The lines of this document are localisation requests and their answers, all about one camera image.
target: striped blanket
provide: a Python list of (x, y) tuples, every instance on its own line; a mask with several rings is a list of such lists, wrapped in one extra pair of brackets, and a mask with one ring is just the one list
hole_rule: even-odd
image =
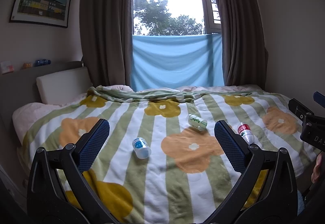
[[(51, 111), (26, 132), (22, 157), (30, 167), (35, 151), (75, 143), (100, 118), (110, 135), (84, 177), (105, 206), (125, 223), (201, 223), (225, 199), (240, 174), (231, 167), (214, 137), (214, 125), (225, 120), (234, 131), (247, 123), (264, 150), (288, 149), (296, 176), (317, 155), (299, 136), (301, 121), (280, 94), (255, 92), (123, 92), (90, 88), (80, 102)], [(188, 114), (206, 119), (199, 132)], [(152, 150), (138, 159), (132, 140), (143, 137)], [(61, 170), (71, 203), (80, 207)]]

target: white wall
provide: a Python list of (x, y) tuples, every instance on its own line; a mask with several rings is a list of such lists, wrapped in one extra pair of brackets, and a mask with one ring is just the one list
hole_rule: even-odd
[(0, 0), (0, 62), (11, 61), (15, 70), (24, 62), (45, 58), (53, 62), (80, 60), (79, 0), (71, 0), (68, 28), (9, 23), (15, 0)]
[(266, 90), (295, 97), (318, 115), (325, 109), (325, 0), (257, 0), (269, 52)]

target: green foliage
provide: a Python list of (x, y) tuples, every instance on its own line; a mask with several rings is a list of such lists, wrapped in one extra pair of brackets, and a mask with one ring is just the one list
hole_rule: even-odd
[(200, 35), (204, 33), (201, 23), (188, 15), (171, 17), (167, 9), (168, 0), (133, 0), (133, 18), (139, 23), (134, 24), (134, 33), (142, 35), (143, 27), (150, 36), (161, 35)]

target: headboard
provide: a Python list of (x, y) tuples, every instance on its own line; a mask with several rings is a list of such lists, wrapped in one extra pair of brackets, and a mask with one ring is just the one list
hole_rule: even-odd
[(59, 71), (82, 67), (80, 61), (54, 63), (45, 66), (32, 67), (0, 76), (0, 122), (2, 120), (6, 134), (15, 141), (20, 142), (12, 122), (14, 111), (28, 103), (42, 102), (36, 85), (36, 78)]

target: framed picture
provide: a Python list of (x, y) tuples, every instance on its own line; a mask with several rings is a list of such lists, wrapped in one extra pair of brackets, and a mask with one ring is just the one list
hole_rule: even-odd
[(68, 27), (70, 0), (16, 0), (9, 22)]

